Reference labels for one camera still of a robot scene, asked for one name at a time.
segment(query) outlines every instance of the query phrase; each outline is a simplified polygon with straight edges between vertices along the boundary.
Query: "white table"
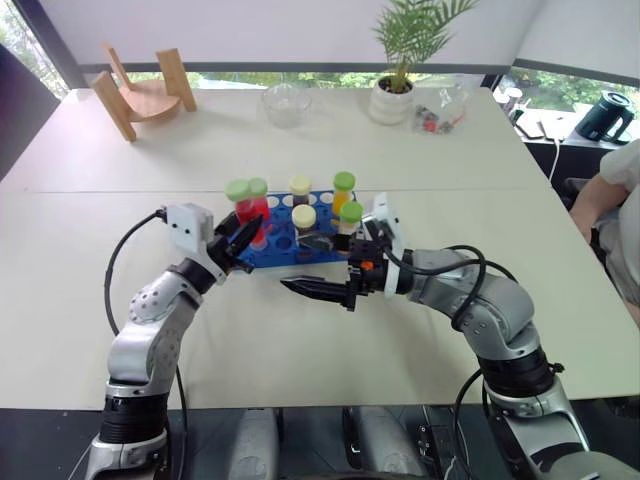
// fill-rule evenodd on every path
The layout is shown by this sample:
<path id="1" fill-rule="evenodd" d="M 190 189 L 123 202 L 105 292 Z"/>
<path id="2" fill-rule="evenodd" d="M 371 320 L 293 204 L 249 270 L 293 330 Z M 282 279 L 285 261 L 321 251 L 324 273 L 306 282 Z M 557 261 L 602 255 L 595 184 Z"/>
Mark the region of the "white table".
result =
<path id="1" fill-rule="evenodd" d="M 410 247 L 473 244 L 518 277 L 570 398 L 640 391 L 638 330 L 551 190 L 389 195 Z M 216 193 L 0 194 L 0 407 L 102 408 L 108 257 L 135 221 L 185 201 L 218 219 L 230 207 Z M 116 316 L 177 260 L 160 222 L 133 237 L 116 265 Z M 262 269 L 207 294 L 180 359 L 190 406 L 447 404 L 477 368 L 441 314 L 381 294 L 348 313 L 282 287 L 294 273 L 346 278 L 344 263 Z"/>
<path id="2" fill-rule="evenodd" d="M 428 90 L 417 90 L 418 101 Z M 0 183 L 4 192 L 223 191 L 236 177 L 263 176 L 288 190 L 296 173 L 329 188 L 350 170 L 358 190 L 548 188 L 548 182 L 487 89 L 450 135 L 374 124 L 369 90 L 311 90 L 305 124 L 279 130 L 259 108 L 261 91 L 196 91 L 198 111 L 138 125 L 123 140 L 91 90 L 72 92 Z"/>

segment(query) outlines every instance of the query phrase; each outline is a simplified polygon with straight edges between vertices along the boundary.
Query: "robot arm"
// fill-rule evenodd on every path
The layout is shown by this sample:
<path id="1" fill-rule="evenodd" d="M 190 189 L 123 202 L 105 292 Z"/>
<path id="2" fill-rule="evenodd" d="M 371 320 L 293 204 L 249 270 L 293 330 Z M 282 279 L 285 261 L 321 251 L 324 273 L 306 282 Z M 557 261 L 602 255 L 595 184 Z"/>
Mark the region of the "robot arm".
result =
<path id="1" fill-rule="evenodd" d="M 182 337 L 211 286 L 224 283 L 233 269 L 252 270 L 237 256 L 257 233 L 261 216 L 240 228 L 232 213 L 214 230 L 210 212 L 187 204 L 168 207 L 166 222 L 186 258 L 131 300 L 128 321 L 109 352 L 103 421 L 86 480 L 109 472 L 168 478 L 167 399 Z"/>
<path id="2" fill-rule="evenodd" d="M 406 250 L 398 223 L 386 194 L 378 195 L 372 213 L 363 219 L 370 239 L 363 232 L 350 238 L 337 235 L 329 242 L 319 242 L 314 235 L 300 239 L 312 248 L 333 244 L 348 250 L 345 284 L 308 276 L 286 278 L 282 283 L 351 311 L 358 295 L 384 291 L 385 295 L 404 294 L 411 302 L 459 318 L 453 326 L 464 334 L 478 359 L 494 411 L 490 426 L 516 478 L 638 478 L 617 460 L 589 452 L 556 375 L 561 367 L 548 363 L 540 345 L 527 292 L 510 279 L 486 273 L 477 296 L 459 317 L 458 309 L 479 276 L 478 262 L 451 249 Z M 389 261 L 391 256 L 396 262 Z"/>

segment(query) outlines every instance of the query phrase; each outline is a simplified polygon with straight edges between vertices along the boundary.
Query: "yellow cap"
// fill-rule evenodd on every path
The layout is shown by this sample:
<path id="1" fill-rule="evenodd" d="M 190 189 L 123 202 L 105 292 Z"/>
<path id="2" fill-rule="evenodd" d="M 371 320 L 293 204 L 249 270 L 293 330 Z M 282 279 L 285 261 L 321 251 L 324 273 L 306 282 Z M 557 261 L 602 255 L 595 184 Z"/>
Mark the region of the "yellow cap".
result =
<path id="1" fill-rule="evenodd" d="M 289 189 L 294 195 L 308 195 L 311 191 L 311 179 L 304 175 L 296 175 L 289 180 Z"/>
<path id="2" fill-rule="evenodd" d="M 291 220 L 298 228 L 311 228 L 316 224 L 316 211 L 309 205 L 298 205 L 291 212 Z"/>

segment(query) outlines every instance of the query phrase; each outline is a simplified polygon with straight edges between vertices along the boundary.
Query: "white wall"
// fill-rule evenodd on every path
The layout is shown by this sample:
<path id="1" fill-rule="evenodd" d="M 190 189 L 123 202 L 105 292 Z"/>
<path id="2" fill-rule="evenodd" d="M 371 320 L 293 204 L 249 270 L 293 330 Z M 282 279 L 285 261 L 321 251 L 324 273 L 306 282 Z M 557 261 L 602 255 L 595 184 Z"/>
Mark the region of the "white wall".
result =
<path id="1" fill-rule="evenodd" d="M 432 63 L 511 65 L 540 0 L 480 0 Z M 386 0 L 41 0 L 80 64 L 152 62 L 178 47 L 194 62 L 385 61 L 371 27 Z"/>
<path id="2" fill-rule="evenodd" d="M 640 77 L 640 0 L 543 0 L 518 58 Z"/>

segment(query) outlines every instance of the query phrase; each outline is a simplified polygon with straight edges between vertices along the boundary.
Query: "person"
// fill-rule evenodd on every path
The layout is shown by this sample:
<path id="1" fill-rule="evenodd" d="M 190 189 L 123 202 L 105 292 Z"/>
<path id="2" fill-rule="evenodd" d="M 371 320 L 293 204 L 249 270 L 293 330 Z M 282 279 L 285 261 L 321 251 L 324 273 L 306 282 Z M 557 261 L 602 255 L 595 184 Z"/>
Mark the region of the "person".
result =
<path id="1" fill-rule="evenodd" d="M 600 173 L 569 214 L 587 243 L 599 244 L 605 269 L 640 328 L 640 139 L 602 157 Z"/>

